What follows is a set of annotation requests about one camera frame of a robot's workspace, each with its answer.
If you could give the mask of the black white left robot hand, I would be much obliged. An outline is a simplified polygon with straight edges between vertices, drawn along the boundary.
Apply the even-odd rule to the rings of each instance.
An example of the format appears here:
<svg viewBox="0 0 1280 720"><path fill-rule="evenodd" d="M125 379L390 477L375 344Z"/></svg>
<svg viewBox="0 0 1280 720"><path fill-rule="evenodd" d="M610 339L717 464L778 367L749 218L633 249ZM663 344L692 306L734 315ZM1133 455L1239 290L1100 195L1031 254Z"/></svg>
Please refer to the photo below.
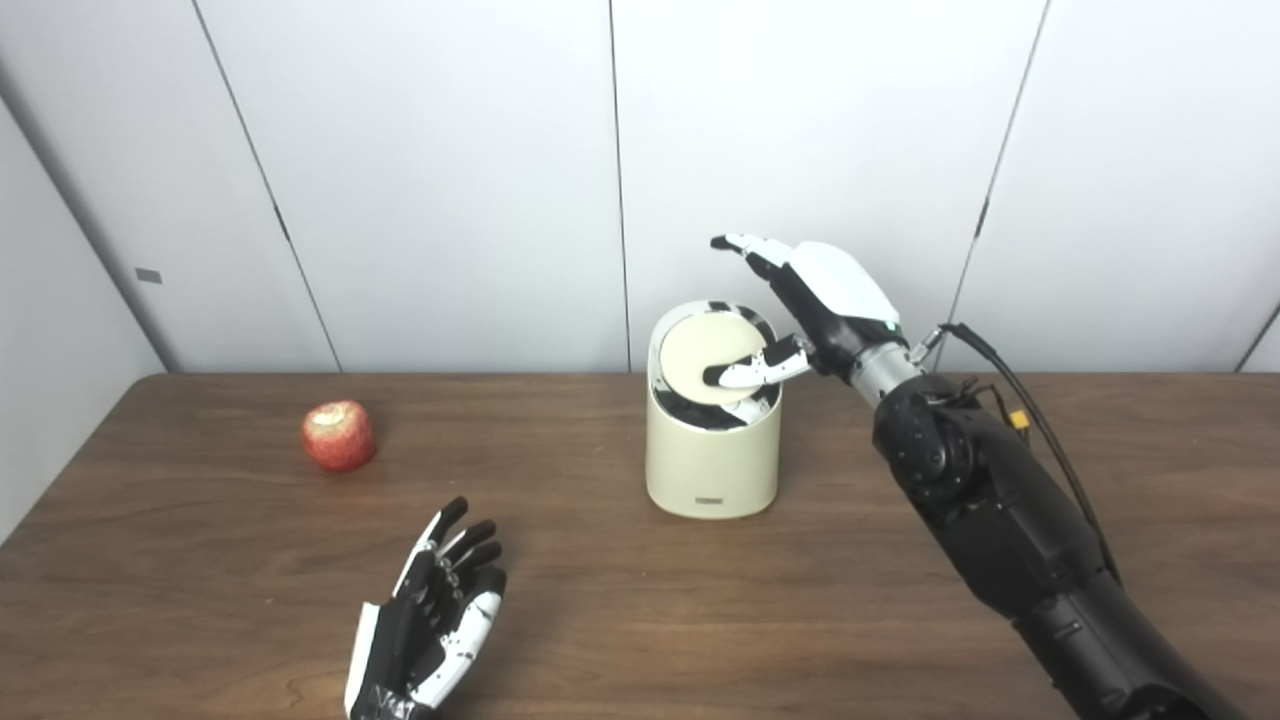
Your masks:
<svg viewBox="0 0 1280 720"><path fill-rule="evenodd" d="M348 719L439 719L468 674L503 605L497 525L453 532L458 496L415 542L389 598L364 603L343 693Z"/></svg>

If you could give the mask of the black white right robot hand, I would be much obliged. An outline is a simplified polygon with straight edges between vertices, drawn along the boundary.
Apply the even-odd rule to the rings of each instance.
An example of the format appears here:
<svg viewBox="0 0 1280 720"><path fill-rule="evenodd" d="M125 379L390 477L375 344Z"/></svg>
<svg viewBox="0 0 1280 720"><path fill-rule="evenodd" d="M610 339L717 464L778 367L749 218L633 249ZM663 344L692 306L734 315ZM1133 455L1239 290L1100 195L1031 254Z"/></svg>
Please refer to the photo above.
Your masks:
<svg viewBox="0 0 1280 720"><path fill-rule="evenodd" d="M722 234L710 246L744 258L774 292L800 332L736 361L709 365L705 386L778 386L809 370L847 379L860 356L881 345L905 346L900 314L849 252L828 243L794 247L751 234Z"/></svg>

